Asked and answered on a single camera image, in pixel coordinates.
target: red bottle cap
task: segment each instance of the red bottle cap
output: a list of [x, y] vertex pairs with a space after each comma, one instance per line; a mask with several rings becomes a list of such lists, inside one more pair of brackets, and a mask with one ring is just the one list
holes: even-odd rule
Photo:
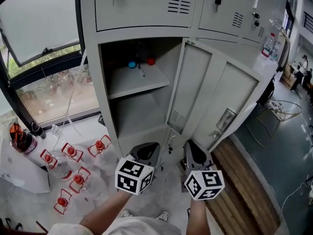
[[65, 198], [58, 198], [58, 204], [61, 206], [67, 206], [67, 200]]
[[98, 140], [96, 142], [96, 148], [97, 148], [97, 150], [103, 150], [104, 149], [104, 144], [102, 143], [102, 141]]
[[45, 155], [45, 160], [46, 160], [48, 163], [50, 163], [50, 162], [52, 162], [52, 157], [51, 157], [49, 154], [46, 154], [46, 155]]
[[81, 185], [84, 182], [84, 179], [83, 179], [83, 177], [81, 175], [75, 175], [74, 176], [74, 181], [76, 183], [78, 183], [79, 185]]
[[155, 63], [156, 63], [156, 60], [155, 60], [154, 58], [149, 57], [149, 58], [147, 59], [147, 64], [148, 64], [148, 65], [154, 65]]
[[76, 155], [75, 149], [71, 146], [69, 148], [67, 148], [67, 153], [72, 155], [72, 156]]

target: white shirt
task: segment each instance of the white shirt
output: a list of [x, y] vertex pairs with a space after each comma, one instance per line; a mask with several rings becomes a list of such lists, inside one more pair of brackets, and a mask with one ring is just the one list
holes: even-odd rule
[[307, 71], [307, 69], [308, 69], [308, 61], [305, 60], [305, 61], [302, 63], [302, 65], [301, 65], [299, 71], [304, 75], [305, 72]]
[[[82, 225], [55, 224], [48, 235], [93, 235]], [[103, 235], [181, 235], [180, 229], [162, 220], [150, 217], [123, 217], [116, 219]]]

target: wooden floor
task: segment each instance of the wooden floor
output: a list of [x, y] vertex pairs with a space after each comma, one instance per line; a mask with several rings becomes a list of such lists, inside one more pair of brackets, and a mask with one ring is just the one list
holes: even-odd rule
[[226, 138], [211, 153], [223, 172], [225, 190], [206, 202], [225, 235], [273, 235], [279, 217], [240, 151]]

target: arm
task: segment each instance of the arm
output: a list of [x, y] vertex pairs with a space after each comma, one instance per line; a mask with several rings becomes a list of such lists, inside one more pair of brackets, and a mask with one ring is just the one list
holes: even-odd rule
[[130, 193], [120, 190], [100, 207], [88, 213], [80, 225], [91, 230], [94, 235], [101, 235], [113, 223], [131, 196]]
[[206, 218], [206, 206], [204, 201], [191, 199], [190, 215], [186, 235], [210, 235], [209, 224]]

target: locker vent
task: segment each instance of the locker vent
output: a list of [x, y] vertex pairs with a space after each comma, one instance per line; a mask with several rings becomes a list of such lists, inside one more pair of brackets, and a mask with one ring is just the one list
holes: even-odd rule
[[191, 0], [168, 0], [168, 12], [189, 14]]
[[186, 122], [186, 119], [176, 111], [172, 112], [172, 120], [176, 122], [177, 124], [182, 124], [182, 125], [184, 125]]
[[259, 36], [259, 37], [263, 37], [263, 34], [264, 34], [264, 28], [261, 27], [258, 36]]
[[241, 28], [241, 24], [243, 22], [243, 19], [244, 19], [243, 15], [235, 12], [235, 16], [234, 16], [232, 25], [235, 27]]

